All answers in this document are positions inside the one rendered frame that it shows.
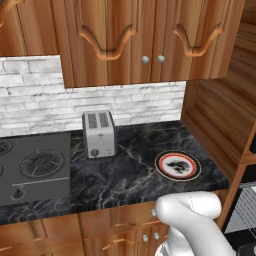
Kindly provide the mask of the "wooden drawer front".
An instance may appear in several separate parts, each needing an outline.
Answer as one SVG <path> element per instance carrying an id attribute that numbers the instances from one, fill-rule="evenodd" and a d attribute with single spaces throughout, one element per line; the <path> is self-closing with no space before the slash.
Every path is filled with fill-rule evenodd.
<path id="1" fill-rule="evenodd" d="M 152 215 L 155 202 L 145 202 L 79 213 L 83 238 L 95 238 L 148 228 L 160 223 Z"/>
<path id="2" fill-rule="evenodd" d="M 80 240 L 76 214 L 0 225 L 0 255 Z"/>

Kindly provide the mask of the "grey gas hob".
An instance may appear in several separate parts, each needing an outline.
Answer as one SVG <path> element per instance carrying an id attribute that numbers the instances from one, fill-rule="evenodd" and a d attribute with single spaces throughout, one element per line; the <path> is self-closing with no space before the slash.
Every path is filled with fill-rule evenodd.
<path id="1" fill-rule="evenodd" d="M 68 196 L 70 149 L 68 133 L 0 138 L 0 206 Z M 14 201 L 17 188 L 25 196 Z"/>

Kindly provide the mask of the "wooden wall cupboard door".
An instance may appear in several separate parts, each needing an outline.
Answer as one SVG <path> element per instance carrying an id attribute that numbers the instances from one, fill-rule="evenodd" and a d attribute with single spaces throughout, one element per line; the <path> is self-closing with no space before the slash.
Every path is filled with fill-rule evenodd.
<path id="1" fill-rule="evenodd" d="M 52 6 L 65 87 L 150 81 L 156 0 L 52 0 Z"/>
<path id="2" fill-rule="evenodd" d="M 244 5 L 245 0 L 156 0 L 151 80 L 225 77 Z"/>

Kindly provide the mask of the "tall wooden oven cabinet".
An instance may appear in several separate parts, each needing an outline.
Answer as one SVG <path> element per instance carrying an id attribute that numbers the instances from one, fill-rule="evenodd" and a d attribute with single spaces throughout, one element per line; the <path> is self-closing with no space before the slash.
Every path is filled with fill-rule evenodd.
<path id="1" fill-rule="evenodd" d="M 256 181 L 256 0 L 245 0 L 226 77 L 187 84 L 182 122 L 230 182 L 218 192 L 225 229 L 243 177 Z"/>

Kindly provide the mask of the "grey hob knob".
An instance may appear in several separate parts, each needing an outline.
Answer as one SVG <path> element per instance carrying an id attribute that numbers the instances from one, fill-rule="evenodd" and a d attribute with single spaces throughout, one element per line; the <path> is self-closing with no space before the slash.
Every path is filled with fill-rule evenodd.
<path id="1" fill-rule="evenodd" d="M 14 201 L 20 200 L 25 196 L 25 191 L 21 188 L 17 188 L 10 196 Z"/>

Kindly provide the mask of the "silver two-slot toaster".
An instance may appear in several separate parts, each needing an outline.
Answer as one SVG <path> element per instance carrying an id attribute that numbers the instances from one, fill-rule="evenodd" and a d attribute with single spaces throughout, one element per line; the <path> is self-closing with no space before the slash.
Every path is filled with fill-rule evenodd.
<path id="1" fill-rule="evenodd" d="M 84 112 L 82 125 L 85 155 L 88 159 L 116 154 L 115 124 L 110 111 Z"/>

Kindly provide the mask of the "black built-in oven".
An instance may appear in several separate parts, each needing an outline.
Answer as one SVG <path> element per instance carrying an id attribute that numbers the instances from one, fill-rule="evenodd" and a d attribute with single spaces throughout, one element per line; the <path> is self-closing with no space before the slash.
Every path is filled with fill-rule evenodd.
<path id="1" fill-rule="evenodd" d="M 238 231 L 233 233 L 225 233 L 225 229 L 231 217 L 231 211 L 235 207 L 235 203 L 244 187 L 254 187 L 256 186 L 256 163 L 249 164 L 245 168 L 245 173 L 242 177 L 238 191 L 227 215 L 227 219 L 223 226 L 223 231 L 226 239 L 231 244 L 232 248 L 235 250 L 235 256 L 256 256 L 256 238 L 252 236 L 249 231 Z"/>

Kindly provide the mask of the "red-rimmed round plate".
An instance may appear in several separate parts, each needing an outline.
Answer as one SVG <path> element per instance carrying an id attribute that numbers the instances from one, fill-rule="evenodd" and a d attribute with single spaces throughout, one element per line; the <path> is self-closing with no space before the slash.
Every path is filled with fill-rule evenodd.
<path id="1" fill-rule="evenodd" d="M 155 158 L 154 164 L 162 176 L 173 181 L 192 181 L 201 174 L 200 161 L 184 151 L 161 152 Z"/>

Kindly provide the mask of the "wooden wall cupboard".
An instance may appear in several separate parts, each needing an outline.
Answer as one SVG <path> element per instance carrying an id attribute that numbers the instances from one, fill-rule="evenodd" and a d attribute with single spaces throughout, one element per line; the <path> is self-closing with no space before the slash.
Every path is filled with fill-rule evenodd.
<path id="1" fill-rule="evenodd" d="M 52 0 L 0 0 L 0 57 L 58 53 Z"/>

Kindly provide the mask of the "wooden base cupboard door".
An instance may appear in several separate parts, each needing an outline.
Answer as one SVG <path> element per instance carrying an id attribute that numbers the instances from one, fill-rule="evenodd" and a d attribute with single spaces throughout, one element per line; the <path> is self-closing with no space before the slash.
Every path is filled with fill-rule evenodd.
<path id="1" fill-rule="evenodd" d="M 147 256 L 149 241 L 144 242 L 142 236 L 150 237 L 150 229 L 85 239 L 86 256 Z"/>
<path id="2" fill-rule="evenodd" d="M 159 240 L 155 240 L 154 233 L 159 233 Z M 165 241 L 168 235 L 168 226 L 167 225 L 157 225 L 150 229 L 150 239 L 149 239 L 149 250 L 148 256 L 155 256 L 155 252 L 158 247 Z"/>
<path id="3" fill-rule="evenodd" d="M 2 256 L 84 256 L 81 241 L 34 250 L 17 251 Z"/>

